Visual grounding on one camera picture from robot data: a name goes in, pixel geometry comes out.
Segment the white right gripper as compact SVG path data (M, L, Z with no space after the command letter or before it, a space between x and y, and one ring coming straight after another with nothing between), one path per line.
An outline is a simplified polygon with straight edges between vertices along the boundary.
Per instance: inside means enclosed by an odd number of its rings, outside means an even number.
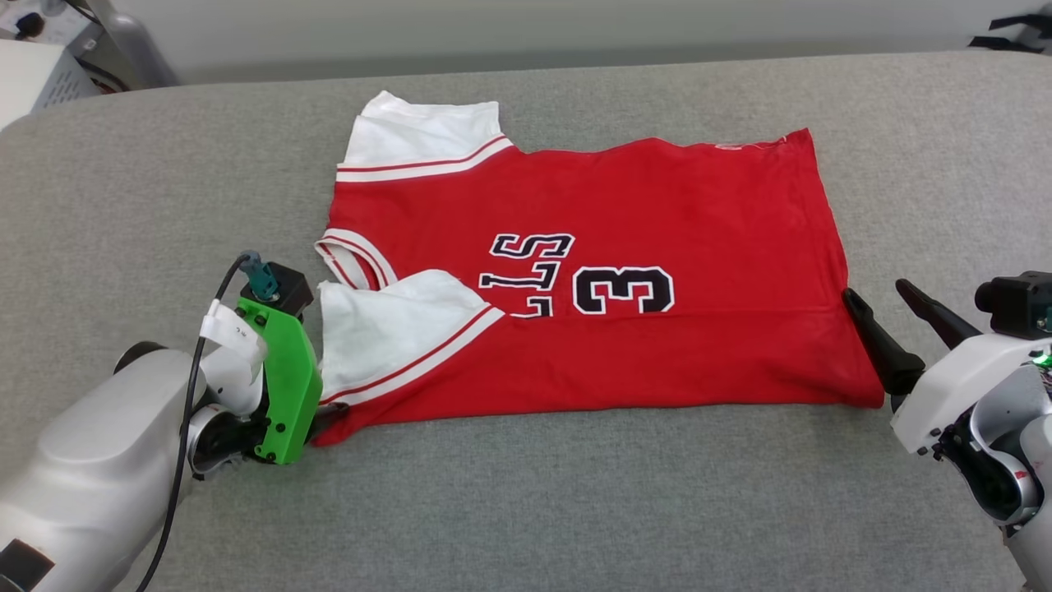
M854 289L844 289L842 301L884 393L906 397L891 427L908 452L932 450L939 434L968 411L972 412L968 426L978 433L983 447L1048 414L1049 397L1031 363L1035 353L1048 352L1048 338L982 335L977 327L909 280L895 281L895 289L909 310L951 349L927 371L924 360L887 333Z

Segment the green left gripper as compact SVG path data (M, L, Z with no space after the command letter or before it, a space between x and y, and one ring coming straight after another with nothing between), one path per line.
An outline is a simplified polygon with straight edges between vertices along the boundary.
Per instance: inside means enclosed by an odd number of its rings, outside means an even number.
M349 414L344 402L322 405L322 383L311 338L299 317L257 303L238 300L245 320L263 338L268 353L265 380L267 431L252 454L270 465L291 465L302 458L308 438Z

